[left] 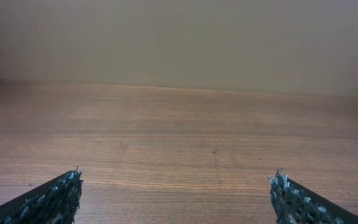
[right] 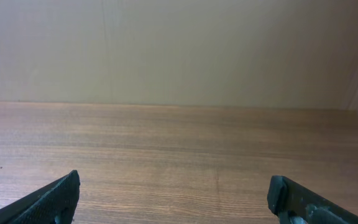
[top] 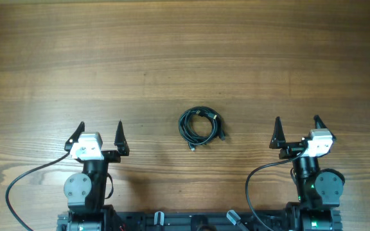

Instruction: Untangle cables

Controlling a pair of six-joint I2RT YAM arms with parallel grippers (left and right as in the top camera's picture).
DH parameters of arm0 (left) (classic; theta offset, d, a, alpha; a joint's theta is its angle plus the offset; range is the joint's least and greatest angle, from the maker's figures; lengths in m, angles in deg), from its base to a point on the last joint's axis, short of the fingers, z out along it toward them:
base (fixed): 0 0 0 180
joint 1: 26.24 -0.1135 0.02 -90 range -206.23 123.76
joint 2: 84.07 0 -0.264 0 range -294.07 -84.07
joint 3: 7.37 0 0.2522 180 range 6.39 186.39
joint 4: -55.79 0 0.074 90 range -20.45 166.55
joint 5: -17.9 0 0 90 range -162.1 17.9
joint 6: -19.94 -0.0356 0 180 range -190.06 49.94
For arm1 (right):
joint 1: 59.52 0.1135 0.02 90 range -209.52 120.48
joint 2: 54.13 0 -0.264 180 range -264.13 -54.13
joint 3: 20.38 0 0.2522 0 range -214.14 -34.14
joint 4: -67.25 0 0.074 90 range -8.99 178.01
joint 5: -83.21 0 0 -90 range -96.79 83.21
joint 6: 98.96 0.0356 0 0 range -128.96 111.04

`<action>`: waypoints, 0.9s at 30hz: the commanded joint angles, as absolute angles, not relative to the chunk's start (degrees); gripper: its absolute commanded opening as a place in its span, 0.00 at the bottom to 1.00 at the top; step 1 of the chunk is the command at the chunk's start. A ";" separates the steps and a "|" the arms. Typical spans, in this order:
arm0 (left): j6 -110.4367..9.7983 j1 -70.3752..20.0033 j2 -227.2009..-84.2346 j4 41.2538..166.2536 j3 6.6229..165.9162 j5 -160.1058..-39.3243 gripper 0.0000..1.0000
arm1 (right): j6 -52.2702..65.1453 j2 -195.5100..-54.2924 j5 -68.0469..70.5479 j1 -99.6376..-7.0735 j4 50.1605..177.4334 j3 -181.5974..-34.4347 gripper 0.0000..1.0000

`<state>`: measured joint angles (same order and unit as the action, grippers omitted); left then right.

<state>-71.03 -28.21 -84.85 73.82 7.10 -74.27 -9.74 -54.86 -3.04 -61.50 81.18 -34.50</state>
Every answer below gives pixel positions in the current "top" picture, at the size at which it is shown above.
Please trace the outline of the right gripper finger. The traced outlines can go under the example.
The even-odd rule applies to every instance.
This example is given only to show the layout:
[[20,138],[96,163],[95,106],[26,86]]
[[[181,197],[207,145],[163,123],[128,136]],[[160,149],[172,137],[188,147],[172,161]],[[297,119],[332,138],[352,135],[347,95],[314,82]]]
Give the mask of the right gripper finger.
[[270,149],[281,149],[286,146],[285,134],[280,117],[276,117],[274,123],[274,132],[270,140]]
[[322,119],[319,115],[315,115],[313,117],[315,122],[315,129],[313,130],[313,140],[321,140],[321,139],[331,139],[333,141],[336,140],[336,136],[327,128],[327,126],[323,123]]

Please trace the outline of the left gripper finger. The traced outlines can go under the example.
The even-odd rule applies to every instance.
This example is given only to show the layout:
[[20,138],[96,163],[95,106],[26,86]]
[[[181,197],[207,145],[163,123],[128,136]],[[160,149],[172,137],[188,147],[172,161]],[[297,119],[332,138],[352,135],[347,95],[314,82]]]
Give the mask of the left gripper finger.
[[68,138],[64,145],[65,151],[71,151],[71,148],[73,147],[73,144],[76,143],[82,134],[82,132],[85,131],[85,123],[83,121],[80,122],[77,129],[74,131],[74,133]]
[[129,156],[130,149],[127,144],[127,140],[125,138],[122,121],[119,121],[118,123],[118,127],[117,127],[116,134],[115,134],[115,139],[114,139],[114,145],[117,147],[118,153],[121,156]]

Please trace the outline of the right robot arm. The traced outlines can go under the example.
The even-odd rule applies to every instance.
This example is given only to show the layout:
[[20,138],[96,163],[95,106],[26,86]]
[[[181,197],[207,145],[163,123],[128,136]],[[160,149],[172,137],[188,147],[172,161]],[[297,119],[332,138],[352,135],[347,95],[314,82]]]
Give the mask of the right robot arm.
[[285,139],[281,118],[277,117],[269,148],[280,151],[281,160],[292,163],[291,177],[297,189],[298,202],[285,207],[287,230],[340,230],[339,212],[345,184],[342,173],[321,169],[319,159],[330,153],[336,136],[322,119],[313,117],[315,128],[298,142]]

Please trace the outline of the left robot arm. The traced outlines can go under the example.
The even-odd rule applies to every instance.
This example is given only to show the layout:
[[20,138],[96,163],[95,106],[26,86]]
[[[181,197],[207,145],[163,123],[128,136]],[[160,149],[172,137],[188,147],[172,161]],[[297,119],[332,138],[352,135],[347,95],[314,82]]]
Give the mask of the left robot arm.
[[106,193],[107,181],[112,181],[108,172],[110,163],[121,162],[122,156],[129,155],[129,147],[123,132],[123,124],[118,123],[114,139],[114,150],[103,150],[100,133],[86,132],[81,122],[68,138],[64,150],[83,164],[81,173],[71,175],[64,183],[68,212],[58,216],[57,230],[62,231],[106,231],[126,230],[124,221],[117,215],[112,205],[106,205],[113,189]]

